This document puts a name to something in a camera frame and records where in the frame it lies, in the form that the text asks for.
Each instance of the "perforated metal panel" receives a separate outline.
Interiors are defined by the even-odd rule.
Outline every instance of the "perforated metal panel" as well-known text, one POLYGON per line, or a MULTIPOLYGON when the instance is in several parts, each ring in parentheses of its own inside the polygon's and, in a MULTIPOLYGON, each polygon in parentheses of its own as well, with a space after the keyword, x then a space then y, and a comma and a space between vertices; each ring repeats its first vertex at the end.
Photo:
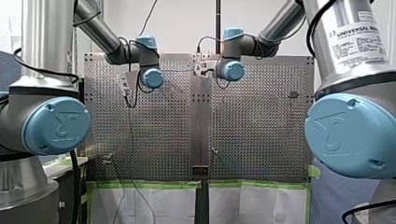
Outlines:
POLYGON ((246 75, 226 90, 212 82, 210 177, 307 180, 304 119, 313 102, 311 58, 244 59, 246 75))
POLYGON ((101 55, 87 58, 93 179, 191 179, 191 64, 191 56, 162 56, 163 87, 140 91, 137 107, 129 108, 117 79, 127 66, 108 65, 101 55), (113 164, 105 162, 110 154, 113 164))
POLYGON ((129 109, 117 82, 127 66, 87 55, 91 177, 191 180, 193 165, 208 165, 213 179, 308 181, 304 119, 313 102, 313 59, 244 62, 246 75, 223 90, 193 74, 191 55, 163 55, 164 87, 139 92, 137 108, 129 109), (106 163, 110 154, 117 169, 106 163))

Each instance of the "blue joint cap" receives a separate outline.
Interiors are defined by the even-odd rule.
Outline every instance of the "blue joint cap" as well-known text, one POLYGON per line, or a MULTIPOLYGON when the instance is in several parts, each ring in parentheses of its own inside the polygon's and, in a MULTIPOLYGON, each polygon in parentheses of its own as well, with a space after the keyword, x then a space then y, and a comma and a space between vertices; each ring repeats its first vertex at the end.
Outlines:
POLYGON ((305 136, 315 156, 339 175, 396 176, 396 118, 363 97, 335 93, 308 111, 305 136))
POLYGON ((245 74, 245 66, 238 61, 226 63, 223 67, 223 77, 227 81, 238 81, 245 74))
POLYGON ((157 49, 157 41, 152 35, 141 35, 136 39, 137 43, 140 43, 149 49, 157 49))
POLYGON ((22 142, 33 154, 61 155, 84 140, 90 124, 90 114, 80 101, 54 98, 39 106, 25 121, 22 142))
POLYGON ((150 89, 160 88, 164 80, 163 72, 157 68, 150 68, 142 76, 143 84, 150 89))
POLYGON ((229 27, 224 30, 224 40, 235 39, 245 33, 244 29, 239 27, 229 27))

